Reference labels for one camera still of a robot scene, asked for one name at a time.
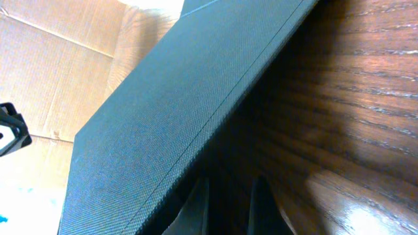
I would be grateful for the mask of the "black gift box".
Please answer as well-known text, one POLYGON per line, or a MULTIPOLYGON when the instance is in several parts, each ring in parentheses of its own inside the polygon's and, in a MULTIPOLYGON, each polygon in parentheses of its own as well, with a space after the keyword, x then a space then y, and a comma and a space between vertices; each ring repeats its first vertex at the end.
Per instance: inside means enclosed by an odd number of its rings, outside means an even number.
POLYGON ((60 234, 135 234, 315 6, 185 1, 74 138, 60 234))

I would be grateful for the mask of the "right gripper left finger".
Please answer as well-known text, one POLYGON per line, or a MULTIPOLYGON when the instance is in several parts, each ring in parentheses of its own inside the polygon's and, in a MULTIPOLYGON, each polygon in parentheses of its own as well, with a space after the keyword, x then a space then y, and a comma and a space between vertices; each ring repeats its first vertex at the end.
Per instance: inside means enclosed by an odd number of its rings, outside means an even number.
POLYGON ((209 199, 209 179, 198 179, 177 217, 162 235, 207 235, 209 199))

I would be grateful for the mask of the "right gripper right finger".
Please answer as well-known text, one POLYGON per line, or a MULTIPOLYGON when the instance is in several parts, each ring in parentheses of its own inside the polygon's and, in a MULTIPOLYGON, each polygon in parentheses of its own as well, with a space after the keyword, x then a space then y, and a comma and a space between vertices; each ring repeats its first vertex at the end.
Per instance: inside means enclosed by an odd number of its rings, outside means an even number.
POLYGON ((251 189, 248 235, 293 235, 264 177, 255 179, 251 189))

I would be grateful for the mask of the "brown cardboard box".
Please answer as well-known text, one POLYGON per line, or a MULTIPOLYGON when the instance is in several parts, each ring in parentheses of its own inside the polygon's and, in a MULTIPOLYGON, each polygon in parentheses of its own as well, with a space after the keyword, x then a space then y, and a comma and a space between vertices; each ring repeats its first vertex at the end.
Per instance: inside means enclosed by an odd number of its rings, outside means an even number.
POLYGON ((174 25, 182 1, 2 0, 1 100, 32 144, 1 186, 64 189, 75 134, 174 25))

